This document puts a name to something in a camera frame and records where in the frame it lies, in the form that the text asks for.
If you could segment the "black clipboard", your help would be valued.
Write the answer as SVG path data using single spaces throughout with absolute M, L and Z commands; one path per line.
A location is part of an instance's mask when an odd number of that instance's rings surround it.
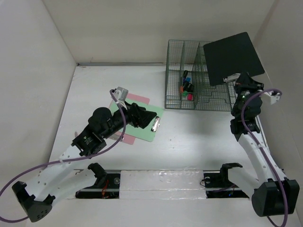
M 251 77 L 265 73 L 247 32 L 207 43 L 203 50 L 211 86 L 237 73 L 247 72 Z

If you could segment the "pink cap highlighter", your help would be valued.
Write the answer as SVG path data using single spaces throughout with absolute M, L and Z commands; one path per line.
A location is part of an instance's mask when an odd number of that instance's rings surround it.
M 188 94 L 187 99 L 191 101 L 192 98 L 193 98 L 193 95 L 192 94 Z

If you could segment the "purple cap highlighter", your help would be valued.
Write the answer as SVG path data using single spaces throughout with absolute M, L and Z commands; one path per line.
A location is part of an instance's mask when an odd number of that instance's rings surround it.
M 185 80 L 187 78 L 187 75 L 188 75 L 188 70 L 184 70 L 184 72 L 183 72 L 183 82 L 185 82 Z

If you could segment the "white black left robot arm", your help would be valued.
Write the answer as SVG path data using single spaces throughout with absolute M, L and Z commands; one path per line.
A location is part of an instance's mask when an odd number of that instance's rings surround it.
M 60 200 L 86 187 L 102 187 L 107 173 L 90 158 L 105 146 L 105 140 L 130 124 L 145 129 L 157 116 L 136 103 L 126 104 L 112 113 L 106 107 L 93 112 L 88 125 L 60 156 L 59 163 L 48 165 L 27 182 L 17 181 L 12 190 L 31 222 L 50 213 Z

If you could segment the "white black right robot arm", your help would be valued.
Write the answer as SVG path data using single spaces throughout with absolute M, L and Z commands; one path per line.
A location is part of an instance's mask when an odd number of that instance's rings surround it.
M 282 92 L 275 88 L 264 89 L 263 83 L 253 80 L 246 72 L 237 73 L 234 77 L 237 98 L 231 111 L 230 128 L 257 177 L 247 173 L 240 164 L 234 164 L 219 174 L 219 181 L 224 186 L 237 185 L 250 198 L 259 217 L 292 214 L 300 191 L 299 184 L 288 179 L 275 163 L 256 123 L 263 101 L 275 104 Z

